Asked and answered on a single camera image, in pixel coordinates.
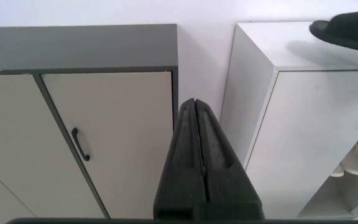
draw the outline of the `gray frame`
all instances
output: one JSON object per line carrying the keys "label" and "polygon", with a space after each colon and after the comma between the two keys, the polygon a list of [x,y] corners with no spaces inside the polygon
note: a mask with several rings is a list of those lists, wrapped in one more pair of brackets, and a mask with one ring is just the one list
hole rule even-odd
{"label": "gray frame", "polygon": [[178,115],[177,25],[0,27],[0,75],[32,75],[103,215],[110,218],[42,80],[46,73],[171,71]]}

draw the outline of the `black handle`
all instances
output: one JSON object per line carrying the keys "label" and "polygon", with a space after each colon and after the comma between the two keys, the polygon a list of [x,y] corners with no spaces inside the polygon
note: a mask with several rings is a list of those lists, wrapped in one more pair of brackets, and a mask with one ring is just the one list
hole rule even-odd
{"label": "black handle", "polygon": [[77,128],[73,128],[73,129],[71,130],[71,135],[73,136],[74,142],[75,142],[75,144],[77,145],[78,150],[80,151],[80,154],[81,154],[82,158],[83,158],[85,161],[89,161],[91,157],[90,157],[90,155],[85,155],[85,153],[82,151],[82,148],[81,148],[81,146],[80,146],[80,142],[78,141],[77,134],[78,134],[78,129],[77,129]]}

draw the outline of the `shoe rack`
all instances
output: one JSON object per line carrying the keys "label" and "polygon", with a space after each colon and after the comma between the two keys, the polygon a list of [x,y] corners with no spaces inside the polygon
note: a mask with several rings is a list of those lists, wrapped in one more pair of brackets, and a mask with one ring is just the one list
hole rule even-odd
{"label": "shoe rack", "polygon": [[298,215],[301,219],[358,219],[358,142]]}

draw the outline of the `cabinet top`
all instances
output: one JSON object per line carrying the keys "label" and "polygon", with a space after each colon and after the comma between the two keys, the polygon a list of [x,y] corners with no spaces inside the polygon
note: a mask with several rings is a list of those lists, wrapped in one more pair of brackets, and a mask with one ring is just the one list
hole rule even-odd
{"label": "cabinet top", "polygon": [[329,44],[309,31],[311,22],[239,23],[275,70],[358,70],[358,50]]}
{"label": "cabinet top", "polygon": [[0,27],[0,70],[177,66],[176,24]]}

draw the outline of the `shelf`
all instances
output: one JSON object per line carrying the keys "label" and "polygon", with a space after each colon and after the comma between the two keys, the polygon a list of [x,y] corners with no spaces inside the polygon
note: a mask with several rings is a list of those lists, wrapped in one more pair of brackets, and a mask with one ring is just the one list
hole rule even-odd
{"label": "shelf", "polygon": [[313,198],[298,215],[299,219],[353,220],[348,205],[336,189],[333,177],[320,187]]}

